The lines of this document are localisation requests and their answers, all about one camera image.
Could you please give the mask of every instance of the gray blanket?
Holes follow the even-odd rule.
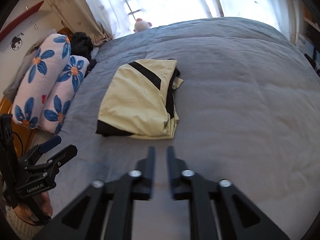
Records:
[[[117,68],[137,59],[178,60],[180,117],[174,140],[95,134],[100,102]],[[276,29],[241,18],[176,23],[110,41],[84,79],[59,135],[78,155],[50,191],[54,213],[95,179],[118,179],[156,147],[152,201],[137,202],[133,239],[189,239],[187,202],[168,190],[165,150],[207,179],[232,180],[292,240],[320,209],[320,79]]]

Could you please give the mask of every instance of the screw head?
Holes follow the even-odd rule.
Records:
[[[129,176],[137,178],[140,177],[142,175],[141,171],[137,171],[137,170],[133,170],[133,171],[129,171],[128,172]]]
[[[92,182],[92,186],[95,188],[101,188],[103,187],[104,183],[101,180],[95,180]]]
[[[230,187],[232,185],[232,182],[228,179],[223,179],[219,182],[221,187]]]
[[[191,177],[191,176],[193,176],[195,174],[195,172],[192,171],[192,170],[184,170],[184,171],[181,172],[181,174],[184,177]]]

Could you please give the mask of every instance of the pink plush toy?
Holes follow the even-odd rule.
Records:
[[[138,18],[136,20],[136,23],[134,25],[134,32],[141,32],[141,31],[144,31],[144,30],[147,30],[147,29],[150,29],[152,26],[152,23],[151,22],[147,22],[147,21],[144,21],[142,20],[141,18]]]

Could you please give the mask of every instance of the wall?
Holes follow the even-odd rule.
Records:
[[[20,0],[8,17],[4,27],[23,13],[26,10],[26,6],[31,8],[41,1]],[[23,56],[30,46],[49,30],[56,29],[58,31],[62,28],[61,20],[51,10],[48,3],[44,1],[38,12],[24,20],[4,38],[0,43],[0,99],[3,97],[3,91],[17,72]],[[15,51],[11,48],[11,41],[13,37],[18,36],[20,33],[24,34],[24,36],[19,36],[22,39],[22,46],[19,50]]]

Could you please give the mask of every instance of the dark knit clothing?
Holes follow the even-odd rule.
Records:
[[[91,59],[91,51],[93,50],[91,38],[86,33],[77,32],[72,35],[70,45],[71,55],[82,56],[89,60],[89,65],[84,75],[86,77],[97,63],[95,59]]]

